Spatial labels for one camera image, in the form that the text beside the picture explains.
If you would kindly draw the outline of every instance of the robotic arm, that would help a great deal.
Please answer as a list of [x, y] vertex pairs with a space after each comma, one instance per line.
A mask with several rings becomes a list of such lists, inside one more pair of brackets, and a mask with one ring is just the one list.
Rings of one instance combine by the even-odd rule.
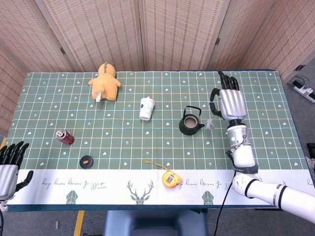
[[23, 145], [23, 141], [17, 145], [4, 146], [0, 149], [0, 209], [7, 210], [6, 202], [13, 197], [15, 192], [29, 184], [33, 177], [33, 171], [29, 171], [26, 179], [17, 183], [19, 170], [23, 156], [29, 144]]
[[[221, 71], [218, 73], [222, 89], [212, 90], [210, 110], [214, 115], [229, 122], [227, 133], [231, 149], [226, 155], [231, 159], [233, 170], [236, 172], [232, 182], [234, 190], [242, 196], [261, 199], [315, 223], [315, 196], [282, 184], [261, 181], [258, 165], [253, 157], [247, 124], [242, 121], [247, 114], [244, 96], [233, 76], [224, 75]], [[219, 96], [220, 111], [213, 103], [215, 95]]]

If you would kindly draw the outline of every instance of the stuffed toy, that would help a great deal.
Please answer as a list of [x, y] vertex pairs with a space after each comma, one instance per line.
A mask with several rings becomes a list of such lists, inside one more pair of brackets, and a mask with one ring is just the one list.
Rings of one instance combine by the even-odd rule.
[[89, 86], [92, 86], [92, 98], [99, 102], [102, 98], [110, 101], [115, 101], [117, 96], [117, 87], [122, 84], [115, 79], [115, 68], [105, 62], [98, 69], [98, 77], [89, 81]]

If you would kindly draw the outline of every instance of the soda can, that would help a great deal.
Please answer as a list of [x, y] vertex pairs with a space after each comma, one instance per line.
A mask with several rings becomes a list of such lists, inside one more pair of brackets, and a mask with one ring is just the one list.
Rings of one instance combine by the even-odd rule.
[[74, 137], [65, 129], [60, 129], [56, 132], [56, 139], [67, 145], [74, 143]]

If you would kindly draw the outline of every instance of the yellow tape measure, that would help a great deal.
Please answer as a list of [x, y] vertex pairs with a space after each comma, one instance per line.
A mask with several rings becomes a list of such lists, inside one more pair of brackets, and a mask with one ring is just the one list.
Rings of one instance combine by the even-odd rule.
[[153, 162], [153, 161], [144, 161], [144, 163], [155, 164], [157, 166], [160, 166], [160, 167], [166, 169], [166, 173], [163, 174], [163, 176], [162, 176], [162, 182], [163, 182], [165, 187], [174, 188], [176, 185], [178, 185], [182, 182], [181, 177], [179, 177], [177, 174], [175, 174], [174, 172], [172, 172], [170, 169], [166, 168], [165, 166], [163, 166], [159, 163]]

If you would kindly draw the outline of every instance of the paper cup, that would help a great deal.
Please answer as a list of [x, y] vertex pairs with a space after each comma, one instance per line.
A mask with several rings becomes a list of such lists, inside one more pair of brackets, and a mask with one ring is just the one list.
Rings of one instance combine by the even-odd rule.
[[155, 104], [156, 102], [150, 97], [142, 98], [140, 102], [140, 119], [150, 120]]

